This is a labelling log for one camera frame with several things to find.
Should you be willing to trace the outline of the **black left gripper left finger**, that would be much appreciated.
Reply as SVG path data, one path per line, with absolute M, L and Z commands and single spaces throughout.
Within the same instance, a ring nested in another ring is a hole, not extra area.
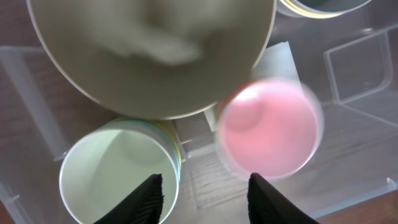
M 152 174 L 95 224 L 159 224 L 163 204 L 162 175 Z

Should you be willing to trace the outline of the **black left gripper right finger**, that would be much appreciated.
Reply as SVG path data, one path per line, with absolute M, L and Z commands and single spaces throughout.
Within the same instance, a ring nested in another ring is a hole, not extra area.
M 250 175 L 247 199 L 250 224 L 318 224 L 258 173 Z

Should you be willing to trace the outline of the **cream cup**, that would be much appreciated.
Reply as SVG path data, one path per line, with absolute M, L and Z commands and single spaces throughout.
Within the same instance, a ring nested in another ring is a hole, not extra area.
M 94 223 L 150 175 L 161 174 L 163 223 L 179 192 L 169 151 L 156 133 L 141 125 L 100 127 L 77 141 L 62 162 L 59 189 L 64 206 L 76 222 Z

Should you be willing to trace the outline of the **pink cup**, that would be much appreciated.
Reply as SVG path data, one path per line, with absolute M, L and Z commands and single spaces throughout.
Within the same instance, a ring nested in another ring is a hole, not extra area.
M 318 150 L 325 119 L 304 84 L 284 78 L 251 81 L 217 111 L 216 151 L 237 178 L 257 172 L 270 181 L 303 168 Z

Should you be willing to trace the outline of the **large cream bowl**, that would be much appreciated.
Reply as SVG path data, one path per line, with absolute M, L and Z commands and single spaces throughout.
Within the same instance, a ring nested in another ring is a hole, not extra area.
M 273 0 L 27 2 L 55 66 L 117 113 L 174 119 L 247 82 L 274 24 Z

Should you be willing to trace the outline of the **small yellow bowl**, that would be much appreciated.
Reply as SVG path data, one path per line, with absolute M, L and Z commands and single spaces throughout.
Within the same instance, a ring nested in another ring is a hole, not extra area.
M 308 17 L 312 19 L 329 19 L 332 17 L 337 17 L 342 14 L 343 12 L 324 12 L 318 11 L 308 6 L 304 6 L 302 3 L 293 0 L 281 0 L 281 3 L 284 7 L 288 10 L 292 11 L 294 14 L 298 15 L 299 17 Z

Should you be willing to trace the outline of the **small white bowl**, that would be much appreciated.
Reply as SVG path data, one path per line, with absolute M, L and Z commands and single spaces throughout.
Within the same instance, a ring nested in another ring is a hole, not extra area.
M 277 11 L 289 17 L 308 17 L 306 11 L 288 0 L 277 0 Z

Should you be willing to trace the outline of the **light blue cup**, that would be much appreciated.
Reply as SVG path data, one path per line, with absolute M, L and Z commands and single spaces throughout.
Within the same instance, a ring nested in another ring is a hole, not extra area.
M 176 171 L 177 179 L 178 182 L 180 182 L 181 164 L 179 164 L 178 155 L 176 152 L 176 147 L 174 145 L 174 142 L 169 138 L 169 135 L 162 128 L 160 128 L 155 122 L 156 121 L 154 120 L 118 118 L 106 123 L 103 126 L 103 128 L 115 128 L 116 126 L 121 126 L 121 125 L 132 126 L 133 124 L 138 124 L 156 133 L 156 135 L 158 135 L 158 137 L 160 137 L 161 140 L 163 140 L 170 149 L 169 154 L 175 162 L 175 167 L 177 169 Z

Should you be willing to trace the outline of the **yellow cup front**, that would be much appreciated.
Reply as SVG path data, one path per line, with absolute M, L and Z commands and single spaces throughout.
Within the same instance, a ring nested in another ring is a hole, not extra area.
M 178 136 L 174 124 L 172 121 L 156 121 L 155 122 L 160 128 L 162 128 L 168 135 L 169 138 L 174 142 L 176 152 L 178 155 L 179 164 L 182 163 L 182 155 L 180 152 L 180 144 L 178 142 Z

